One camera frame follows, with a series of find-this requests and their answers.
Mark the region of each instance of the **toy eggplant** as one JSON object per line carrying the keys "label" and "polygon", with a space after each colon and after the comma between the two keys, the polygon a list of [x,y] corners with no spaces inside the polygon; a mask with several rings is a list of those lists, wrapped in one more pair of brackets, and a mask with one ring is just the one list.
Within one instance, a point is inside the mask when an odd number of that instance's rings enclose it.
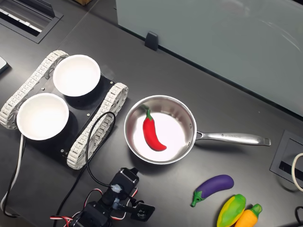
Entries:
{"label": "toy eggplant", "polygon": [[197,202],[205,200],[208,196],[227,189],[231,189],[234,185],[233,179],[228,175],[218,175],[208,179],[202,183],[194,192],[192,207]]}
{"label": "toy eggplant", "polygon": [[243,214],[246,204],[246,198],[237,194],[232,196],[222,207],[217,227],[230,227],[232,226]]}
{"label": "toy eggplant", "polygon": [[259,204],[254,205],[251,209],[243,212],[235,227],[253,227],[258,221],[262,207]]}

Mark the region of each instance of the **black table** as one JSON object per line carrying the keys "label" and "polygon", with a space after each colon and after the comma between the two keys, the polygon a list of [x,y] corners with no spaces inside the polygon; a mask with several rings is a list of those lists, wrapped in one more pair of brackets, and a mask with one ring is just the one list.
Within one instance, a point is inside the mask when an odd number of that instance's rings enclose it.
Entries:
{"label": "black table", "polygon": [[[91,168],[96,177],[106,183],[121,167],[138,168],[140,182],[136,197],[154,205],[156,211],[146,223],[127,217],[116,221],[115,227],[215,226],[224,202],[238,193],[247,198],[247,204],[262,205],[263,212],[257,226],[277,227],[295,223],[294,209],[303,205],[302,194],[292,192],[295,186],[270,172],[269,168],[283,131],[303,136],[302,121],[165,52],[146,48],[141,40],[104,20],[102,1],[96,3],[78,24],[74,20],[79,21],[80,17],[72,17],[76,13],[69,15],[66,7],[75,7],[83,16],[85,10],[69,1],[60,4],[64,5],[61,8],[65,15],[63,18],[70,23],[61,21],[59,28],[52,30],[51,37],[40,45],[0,26],[0,55],[12,66],[11,70],[0,75],[0,105],[57,47],[70,55],[89,55],[115,82],[128,85],[128,99],[117,116],[113,134],[92,160]],[[61,32],[67,35],[66,29],[72,30],[67,38],[60,41],[52,39]],[[124,119],[132,105],[151,95],[169,95],[184,102],[194,114],[201,131],[257,134],[271,138],[272,146],[199,141],[181,161],[168,166],[151,166],[130,151],[123,132]],[[17,162],[19,137],[18,131],[0,127],[0,171],[5,173],[0,177],[1,195],[7,189]],[[36,226],[51,226],[49,216],[56,213],[78,173],[27,147],[20,175],[11,191],[9,207]],[[208,178],[220,174],[232,176],[235,186],[191,208],[193,190]],[[95,187],[99,186],[85,172],[62,214],[70,216],[81,210],[85,197]]]}

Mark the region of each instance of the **white bowl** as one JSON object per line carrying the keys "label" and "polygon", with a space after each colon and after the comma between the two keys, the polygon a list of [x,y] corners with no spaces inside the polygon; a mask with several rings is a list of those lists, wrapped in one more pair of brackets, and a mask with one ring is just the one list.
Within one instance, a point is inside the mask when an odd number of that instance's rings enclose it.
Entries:
{"label": "white bowl", "polygon": [[86,55],[73,55],[62,60],[53,72],[53,83],[66,96],[83,96],[100,80],[100,67]]}
{"label": "white bowl", "polygon": [[60,97],[42,93],[30,97],[20,107],[17,125],[32,140],[46,140],[62,131],[69,117],[66,102]]}

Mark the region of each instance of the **red chili pepper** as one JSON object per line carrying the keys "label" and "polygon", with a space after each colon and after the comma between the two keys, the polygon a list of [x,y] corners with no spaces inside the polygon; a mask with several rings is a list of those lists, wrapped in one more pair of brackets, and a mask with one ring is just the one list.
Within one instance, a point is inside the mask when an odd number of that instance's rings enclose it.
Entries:
{"label": "red chili pepper", "polygon": [[157,138],[155,121],[151,116],[150,110],[146,112],[146,118],[143,123],[143,133],[145,141],[151,149],[155,151],[163,151],[166,149],[166,146],[161,144]]}

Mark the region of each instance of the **orange carrot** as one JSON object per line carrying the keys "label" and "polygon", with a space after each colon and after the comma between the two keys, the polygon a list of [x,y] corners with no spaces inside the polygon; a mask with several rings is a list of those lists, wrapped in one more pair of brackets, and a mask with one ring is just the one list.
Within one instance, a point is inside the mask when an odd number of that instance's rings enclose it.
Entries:
{"label": "orange carrot", "polygon": [[251,209],[243,212],[235,227],[253,227],[257,221],[262,207],[259,204],[254,205]]}

